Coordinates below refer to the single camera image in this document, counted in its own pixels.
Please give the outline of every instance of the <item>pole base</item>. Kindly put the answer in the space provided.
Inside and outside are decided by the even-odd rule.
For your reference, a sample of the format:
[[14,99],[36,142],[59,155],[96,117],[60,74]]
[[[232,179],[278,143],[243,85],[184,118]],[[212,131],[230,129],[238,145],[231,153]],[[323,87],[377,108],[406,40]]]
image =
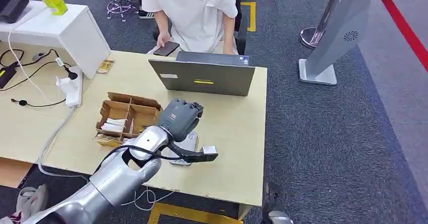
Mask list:
[[300,81],[305,83],[312,84],[326,84],[326,85],[336,85],[336,73],[333,68],[333,64],[331,64],[328,68],[326,68],[322,73],[317,75],[316,77],[307,76],[306,75],[306,59],[299,59],[299,73],[300,73]]
[[315,49],[316,45],[311,44],[310,41],[312,40],[313,35],[315,34],[316,28],[315,27],[308,27],[303,29],[300,32],[300,42],[305,45],[306,47],[309,47],[310,49]]

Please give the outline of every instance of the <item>robotic arm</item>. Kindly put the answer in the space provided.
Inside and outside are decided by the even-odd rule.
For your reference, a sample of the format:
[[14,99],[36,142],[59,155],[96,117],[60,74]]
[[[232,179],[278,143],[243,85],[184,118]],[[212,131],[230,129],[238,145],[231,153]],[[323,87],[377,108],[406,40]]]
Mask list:
[[[198,103],[172,100],[157,125],[146,128],[137,138],[111,151],[88,184],[61,203],[30,217],[24,224],[94,223],[150,180],[161,168],[160,158],[172,159],[160,154],[165,147],[186,162],[213,161],[218,156],[214,146],[204,146],[200,152],[193,152],[174,144],[174,141],[183,141],[197,126],[202,113],[203,107]],[[131,160],[139,169],[128,166]]]

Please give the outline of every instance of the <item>gray laptop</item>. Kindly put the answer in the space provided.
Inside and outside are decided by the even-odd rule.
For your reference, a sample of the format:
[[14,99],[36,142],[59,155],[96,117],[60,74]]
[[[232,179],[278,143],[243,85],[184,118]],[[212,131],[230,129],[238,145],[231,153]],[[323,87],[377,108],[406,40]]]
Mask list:
[[249,57],[246,55],[179,51],[176,60],[181,62],[250,66]]
[[250,66],[148,61],[169,90],[247,96],[254,75]]

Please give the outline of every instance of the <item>power adapter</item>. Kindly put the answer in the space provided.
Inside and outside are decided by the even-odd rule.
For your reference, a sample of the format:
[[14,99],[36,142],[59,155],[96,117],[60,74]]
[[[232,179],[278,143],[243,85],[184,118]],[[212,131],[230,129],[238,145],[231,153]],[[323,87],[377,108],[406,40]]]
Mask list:
[[9,66],[0,69],[0,89],[3,89],[15,74],[16,70],[14,67]]
[[29,0],[0,0],[0,21],[15,23],[28,3]]

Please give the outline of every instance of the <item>robot forearm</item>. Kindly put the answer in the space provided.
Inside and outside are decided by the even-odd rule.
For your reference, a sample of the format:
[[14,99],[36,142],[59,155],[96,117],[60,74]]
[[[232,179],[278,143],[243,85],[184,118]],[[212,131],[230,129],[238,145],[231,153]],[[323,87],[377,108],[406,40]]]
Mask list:
[[[30,217],[24,224],[94,223],[159,171],[160,158],[165,158],[160,152],[165,147],[187,162],[213,161],[218,156],[214,146],[192,152],[174,144],[174,140],[183,141],[197,126],[202,109],[198,103],[172,100],[159,116],[157,125],[146,128],[140,136],[110,152],[88,184],[61,203]],[[128,166],[131,160],[139,169]]]

